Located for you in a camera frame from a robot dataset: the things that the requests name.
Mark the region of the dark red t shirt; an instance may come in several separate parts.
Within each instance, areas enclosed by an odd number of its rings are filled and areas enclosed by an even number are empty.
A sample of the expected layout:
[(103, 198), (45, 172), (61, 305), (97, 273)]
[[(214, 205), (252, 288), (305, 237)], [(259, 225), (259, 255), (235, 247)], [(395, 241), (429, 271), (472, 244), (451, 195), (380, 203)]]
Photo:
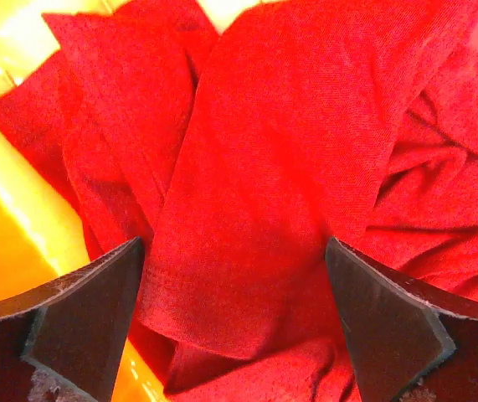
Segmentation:
[(136, 334), (172, 401), (356, 401), (337, 237), (478, 301), (478, 1), (49, 14), (0, 132), (91, 257), (148, 244)]

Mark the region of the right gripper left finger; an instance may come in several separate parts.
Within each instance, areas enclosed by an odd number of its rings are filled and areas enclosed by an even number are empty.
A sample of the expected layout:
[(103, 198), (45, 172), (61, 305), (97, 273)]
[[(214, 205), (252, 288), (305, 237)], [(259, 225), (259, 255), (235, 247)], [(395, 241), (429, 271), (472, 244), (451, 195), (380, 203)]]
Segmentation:
[(0, 401), (111, 400), (144, 265), (134, 238), (0, 301)]

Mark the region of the orange plastic basket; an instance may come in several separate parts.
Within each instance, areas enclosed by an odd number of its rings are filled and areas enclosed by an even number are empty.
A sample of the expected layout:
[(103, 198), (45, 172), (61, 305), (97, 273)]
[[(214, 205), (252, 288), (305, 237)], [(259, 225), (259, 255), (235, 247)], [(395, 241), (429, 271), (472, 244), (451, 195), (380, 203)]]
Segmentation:
[[(117, 1), (0, 1), (0, 95), (57, 48), (42, 13), (113, 13)], [(0, 301), (88, 260), (80, 218), (0, 134)]]

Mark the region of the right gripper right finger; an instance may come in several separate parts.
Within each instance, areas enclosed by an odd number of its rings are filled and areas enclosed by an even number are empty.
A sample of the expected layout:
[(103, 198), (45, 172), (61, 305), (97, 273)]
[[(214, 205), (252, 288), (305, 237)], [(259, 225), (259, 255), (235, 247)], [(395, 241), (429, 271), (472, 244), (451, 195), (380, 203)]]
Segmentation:
[(326, 265), (363, 401), (478, 401), (478, 302), (332, 237)]

